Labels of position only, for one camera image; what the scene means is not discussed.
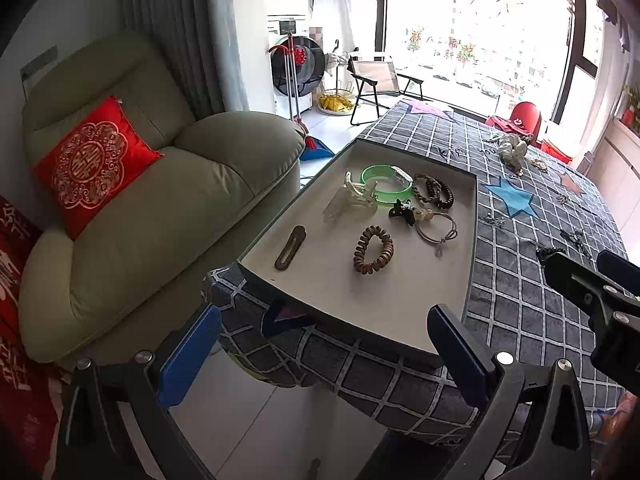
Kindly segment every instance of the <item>glass window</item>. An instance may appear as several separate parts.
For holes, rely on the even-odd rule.
[[[356,46],[364,52],[375,52],[378,1],[354,0],[353,16],[353,39]]]
[[[428,97],[484,116],[504,109],[506,117],[527,100],[549,119],[564,75],[569,16],[566,0],[387,0],[385,51],[404,73],[424,80]],[[545,71],[538,88],[530,66]]]
[[[602,10],[598,7],[598,0],[587,0],[587,24],[584,33],[582,55],[595,66],[598,66],[600,63],[603,27],[604,18]]]
[[[560,121],[562,134],[566,137],[567,144],[577,144],[582,138],[584,127],[587,125],[589,111],[593,103],[596,80],[582,70],[575,67],[574,79],[571,82],[569,97],[564,106],[564,113]]]

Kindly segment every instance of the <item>tray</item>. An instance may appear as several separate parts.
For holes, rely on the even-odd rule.
[[[374,213],[364,206],[348,206],[342,215],[324,222],[322,211],[351,171],[354,181],[373,164],[399,166],[409,174],[428,173],[446,182],[455,196],[447,211],[458,225],[458,237],[443,246],[437,258],[415,228],[401,218],[389,218],[390,206],[378,205]],[[445,303],[462,318],[470,290],[476,246],[476,176],[415,153],[356,138],[348,144],[289,203],[253,241],[238,260],[248,282],[279,290],[313,316],[335,318],[409,348],[436,353],[427,334],[428,310]],[[438,237],[450,227],[442,217],[432,221]],[[287,270],[274,262],[292,229],[303,225],[306,239]],[[361,275],[353,269],[353,251],[369,225],[386,229],[394,242],[393,259],[380,272]],[[366,261],[380,254],[382,244],[373,238]]]

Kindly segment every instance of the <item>red chair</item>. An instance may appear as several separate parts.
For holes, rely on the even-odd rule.
[[[533,135],[533,146],[538,145],[538,134],[542,124],[542,114],[538,107],[528,101],[516,104],[511,112],[510,120],[520,119],[522,127]]]

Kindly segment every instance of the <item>screw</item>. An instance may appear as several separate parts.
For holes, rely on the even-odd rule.
[[[134,359],[136,360],[137,363],[143,365],[151,361],[151,358],[153,356],[154,355],[149,350],[143,350],[141,352],[138,352],[134,357]]]
[[[558,368],[565,372],[568,372],[572,368],[571,361],[568,361],[567,359],[558,360]]]
[[[89,366],[91,366],[91,359],[88,357],[83,357],[76,363],[76,368],[78,368],[78,370],[86,370]]]
[[[622,312],[614,312],[613,316],[620,322],[620,323],[624,323],[627,324],[629,323],[629,318],[623,314]]]
[[[510,365],[513,363],[513,356],[508,352],[498,352],[498,355],[495,358],[503,365]]]

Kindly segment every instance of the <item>washing machine door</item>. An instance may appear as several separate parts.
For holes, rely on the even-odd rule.
[[[310,94],[311,91],[320,84],[322,75],[326,67],[324,52],[320,46],[311,38],[305,36],[294,36],[293,43],[299,47],[303,55],[298,56],[304,61],[296,65],[296,75],[298,77],[298,95],[300,97]],[[277,44],[287,46],[287,38],[282,38]],[[287,78],[284,72],[284,54],[278,48],[271,53],[271,73],[273,75],[273,85],[278,91],[287,95]]]

